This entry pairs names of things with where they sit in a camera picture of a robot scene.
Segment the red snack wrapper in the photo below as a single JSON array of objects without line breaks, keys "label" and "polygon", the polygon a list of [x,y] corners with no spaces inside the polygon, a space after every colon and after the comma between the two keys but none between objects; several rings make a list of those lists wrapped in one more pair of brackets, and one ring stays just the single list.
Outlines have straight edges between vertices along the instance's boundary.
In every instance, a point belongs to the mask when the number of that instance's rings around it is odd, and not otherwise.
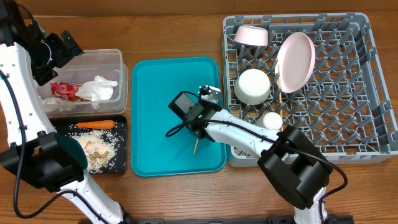
[{"label": "red snack wrapper", "polygon": [[76,95],[80,89],[80,84],[65,83],[65,82],[53,82],[50,84],[52,94],[59,96],[67,101],[81,102],[85,101],[83,98]]}]

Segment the pale green bowl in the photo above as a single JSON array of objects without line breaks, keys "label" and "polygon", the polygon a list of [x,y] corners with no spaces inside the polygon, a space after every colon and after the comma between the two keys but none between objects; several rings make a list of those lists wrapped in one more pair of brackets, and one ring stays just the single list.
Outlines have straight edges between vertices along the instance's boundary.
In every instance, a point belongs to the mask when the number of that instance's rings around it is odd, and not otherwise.
[{"label": "pale green bowl", "polygon": [[265,102],[271,93],[268,75],[262,70],[244,71],[234,84],[234,94],[238,100],[247,105],[259,105]]}]

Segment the white napkin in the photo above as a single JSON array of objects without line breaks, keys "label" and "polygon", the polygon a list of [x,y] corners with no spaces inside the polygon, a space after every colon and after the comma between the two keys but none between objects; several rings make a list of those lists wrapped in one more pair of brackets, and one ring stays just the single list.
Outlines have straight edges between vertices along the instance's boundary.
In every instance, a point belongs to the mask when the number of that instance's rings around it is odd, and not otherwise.
[{"label": "white napkin", "polygon": [[116,86],[118,86],[117,81],[107,80],[97,75],[94,80],[82,84],[75,95],[84,100],[94,101],[92,107],[96,110],[100,107],[99,101],[111,99],[113,88]]}]

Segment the foil wrapper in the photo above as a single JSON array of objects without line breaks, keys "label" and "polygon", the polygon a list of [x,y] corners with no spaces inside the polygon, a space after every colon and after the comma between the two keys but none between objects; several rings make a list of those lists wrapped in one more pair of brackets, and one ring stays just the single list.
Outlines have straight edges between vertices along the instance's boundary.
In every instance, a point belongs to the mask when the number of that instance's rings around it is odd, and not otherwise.
[{"label": "foil wrapper", "polygon": [[71,101],[64,100],[63,98],[50,97],[41,99],[41,103],[46,113],[51,111],[71,111],[76,108]]}]

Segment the white paper cup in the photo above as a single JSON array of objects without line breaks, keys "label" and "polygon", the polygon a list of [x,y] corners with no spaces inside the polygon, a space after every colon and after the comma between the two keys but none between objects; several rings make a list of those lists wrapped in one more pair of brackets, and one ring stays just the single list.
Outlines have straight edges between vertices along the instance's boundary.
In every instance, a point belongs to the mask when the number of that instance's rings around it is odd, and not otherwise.
[{"label": "white paper cup", "polygon": [[261,116],[255,122],[255,125],[272,130],[280,130],[283,125],[283,120],[278,113],[268,112],[264,116]]}]

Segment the orange carrot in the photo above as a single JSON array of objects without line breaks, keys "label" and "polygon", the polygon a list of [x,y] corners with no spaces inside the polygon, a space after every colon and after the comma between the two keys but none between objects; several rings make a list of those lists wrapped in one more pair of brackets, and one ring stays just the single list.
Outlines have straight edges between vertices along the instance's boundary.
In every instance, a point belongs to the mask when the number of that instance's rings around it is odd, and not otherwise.
[{"label": "orange carrot", "polygon": [[86,129],[113,129],[116,123],[113,120],[101,120],[77,123],[75,126]]}]

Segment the pink bowl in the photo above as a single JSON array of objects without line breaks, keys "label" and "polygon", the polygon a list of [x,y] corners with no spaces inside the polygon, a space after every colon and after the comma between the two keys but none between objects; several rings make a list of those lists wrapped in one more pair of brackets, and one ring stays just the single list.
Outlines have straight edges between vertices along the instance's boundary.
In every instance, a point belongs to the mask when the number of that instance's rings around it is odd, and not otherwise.
[{"label": "pink bowl", "polygon": [[268,31],[262,27],[239,26],[234,41],[244,45],[268,46]]}]

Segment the pink plate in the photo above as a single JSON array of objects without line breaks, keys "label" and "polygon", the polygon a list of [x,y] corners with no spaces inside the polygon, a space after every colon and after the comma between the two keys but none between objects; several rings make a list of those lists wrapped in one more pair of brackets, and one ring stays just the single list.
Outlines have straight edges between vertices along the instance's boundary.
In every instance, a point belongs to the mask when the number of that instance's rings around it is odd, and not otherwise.
[{"label": "pink plate", "polygon": [[315,66],[315,46],[303,32],[288,36],[277,54],[275,72],[279,74],[284,93],[301,89],[309,80]]}]

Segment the peanuts and rice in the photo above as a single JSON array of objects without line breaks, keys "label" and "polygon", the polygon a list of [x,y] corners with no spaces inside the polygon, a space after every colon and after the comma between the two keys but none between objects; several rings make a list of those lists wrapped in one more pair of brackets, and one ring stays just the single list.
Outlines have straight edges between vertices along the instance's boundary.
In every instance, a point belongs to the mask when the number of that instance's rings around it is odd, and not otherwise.
[{"label": "peanuts and rice", "polygon": [[71,124],[66,135],[82,146],[90,174],[117,174],[126,170],[126,132],[123,123],[113,129],[86,129]]}]

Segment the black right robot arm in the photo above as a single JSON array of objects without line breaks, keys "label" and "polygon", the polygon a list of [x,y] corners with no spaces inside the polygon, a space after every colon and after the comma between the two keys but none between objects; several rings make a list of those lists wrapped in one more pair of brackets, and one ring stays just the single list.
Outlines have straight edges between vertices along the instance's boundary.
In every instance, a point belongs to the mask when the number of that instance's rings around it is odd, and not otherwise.
[{"label": "black right robot arm", "polygon": [[283,131],[243,121],[218,105],[215,93],[180,92],[169,108],[182,123],[167,132],[171,137],[182,128],[197,139],[225,143],[255,158],[276,192],[294,206],[295,223],[325,223],[321,202],[333,168],[313,143],[293,126]]}]

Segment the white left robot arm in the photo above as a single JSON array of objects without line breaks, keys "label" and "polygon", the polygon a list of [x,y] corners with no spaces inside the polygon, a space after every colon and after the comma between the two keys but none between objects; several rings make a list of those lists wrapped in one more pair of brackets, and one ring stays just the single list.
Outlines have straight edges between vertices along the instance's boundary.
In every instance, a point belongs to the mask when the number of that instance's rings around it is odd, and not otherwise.
[{"label": "white left robot arm", "polygon": [[92,223],[132,223],[88,172],[78,141],[53,127],[37,92],[82,49],[67,31],[46,34],[36,20],[26,24],[23,12],[26,8],[18,2],[1,1],[1,107],[9,145],[1,165],[17,183],[68,199]]}]

